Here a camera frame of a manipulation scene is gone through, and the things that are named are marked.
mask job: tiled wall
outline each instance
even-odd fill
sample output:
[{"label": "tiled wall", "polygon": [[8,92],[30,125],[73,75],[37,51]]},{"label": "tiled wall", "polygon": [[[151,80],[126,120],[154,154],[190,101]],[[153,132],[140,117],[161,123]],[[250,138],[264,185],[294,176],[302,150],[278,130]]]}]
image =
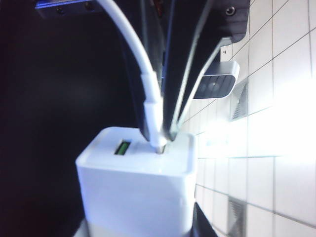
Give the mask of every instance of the tiled wall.
[{"label": "tiled wall", "polygon": [[251,1],[246,37],[221,59],[248,80],[248,116],[231,120],[231,96],[192,102],[197,202],[219,237],[229,197],[247,203],[248,237],[316,237],[316,0]]}]

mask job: usb port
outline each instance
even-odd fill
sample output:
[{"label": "usb port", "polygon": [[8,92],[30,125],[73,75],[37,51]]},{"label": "usb port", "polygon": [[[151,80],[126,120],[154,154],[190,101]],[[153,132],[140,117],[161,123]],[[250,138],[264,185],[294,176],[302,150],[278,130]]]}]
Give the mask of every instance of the usb port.
[{"label": "usb port", "polygon": [[115,151],[115,155],[125,155],[128,147],[130,145],[130,142],[122,141],[121,144],[118,146],[117,150]]}]

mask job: white charger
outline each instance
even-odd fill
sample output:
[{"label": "white charger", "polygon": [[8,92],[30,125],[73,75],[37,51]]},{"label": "white charger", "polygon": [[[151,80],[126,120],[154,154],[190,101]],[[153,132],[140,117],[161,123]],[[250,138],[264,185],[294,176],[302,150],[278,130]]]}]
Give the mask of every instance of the white charger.
[{"label": "white charger", "polygon": [[90,237],[189,237],[195,137],[156,154],[138,128],[102,130],[76,160]]}]

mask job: charging cable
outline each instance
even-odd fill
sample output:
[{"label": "charging cable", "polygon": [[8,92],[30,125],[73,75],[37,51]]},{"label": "charging cable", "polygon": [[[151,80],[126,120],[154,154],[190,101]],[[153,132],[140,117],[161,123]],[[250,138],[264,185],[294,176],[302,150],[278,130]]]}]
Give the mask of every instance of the charging cable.
[{"label": "charging cable", "polygon": [[163,121],[163,99],[160,94],[156,72],[152,68],[140,39],[118,5],[113,0],[97,1],[109,14],[124,36],[139,65],[146,97],[144,110],[149,130],[150,144],[156,149],[157,153],[162,153],[167,140],[161,130]]}]

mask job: wall vent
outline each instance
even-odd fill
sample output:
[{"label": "wall vent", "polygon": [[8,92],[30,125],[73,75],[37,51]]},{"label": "wall vent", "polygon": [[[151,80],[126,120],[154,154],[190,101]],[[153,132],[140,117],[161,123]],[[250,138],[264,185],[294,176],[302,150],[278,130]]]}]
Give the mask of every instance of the wall vent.
[{"label": "wall vent", "polygon": [[231,120],[248,115],[248,79],[238,83],[231,95]]},{"label": "wall vent", "polygon": [[228,236],[246,236],[246,203],[238,199],[229,198],[228,207]]}]

